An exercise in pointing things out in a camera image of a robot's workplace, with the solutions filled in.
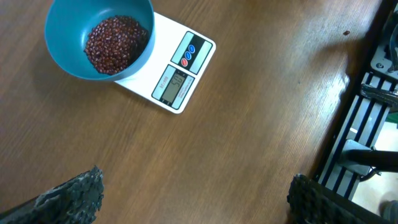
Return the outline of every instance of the blue bowl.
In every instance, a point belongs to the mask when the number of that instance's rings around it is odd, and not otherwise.
[[[98,73],[84,49],[88,34],[102,20],[131,16],[149,31],[141,56],[115,74]],[[45,21],[44,37],[50,55],[66,72],[85,80],[116,81],[135,74],[147,62],[155,44],[155,15],[149,0],[54,0]]]

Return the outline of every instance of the blue button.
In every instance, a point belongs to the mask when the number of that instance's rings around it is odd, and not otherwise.
[[[186,52],[186,53],[185,53],[185,58],[186,58],[187,60],[191,60],[192,54],[191,54],[190,52]]]
[[[195,53],[195,46],[193,46],[192,44],[188,46],[188,50],[191,54]]]

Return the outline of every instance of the brown wooden surface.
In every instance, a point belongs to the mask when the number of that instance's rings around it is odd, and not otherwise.
[[[0,211],[96,164],[95,223],[246,224],[286,221],[381,1],[154,0],[218,45],[181,115],[58,68],[51,2],[0,1]]]

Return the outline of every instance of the button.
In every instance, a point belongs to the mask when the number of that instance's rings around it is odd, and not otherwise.
[[[191,60],[192,54],[191,54],[190,52],[186,52],[186,53],[185,53],[185,58],[186,58],[187,60]]]
[[[185,58],[181,59],[181,64],[182,64],[182,66],[184,66],[184,67],[188,66],[188,60],[185,59]]]
[[[193,46],[192,44],[188,46],[188,50],[191,54],[195,53],[195,46]]]

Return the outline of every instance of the pile of beans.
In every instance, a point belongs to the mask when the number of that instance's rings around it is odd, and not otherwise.
[[[148,31],[132,17],[110,17],[88,35],[85,53],[98,72],[114,75],[137,60],[148,40]]]

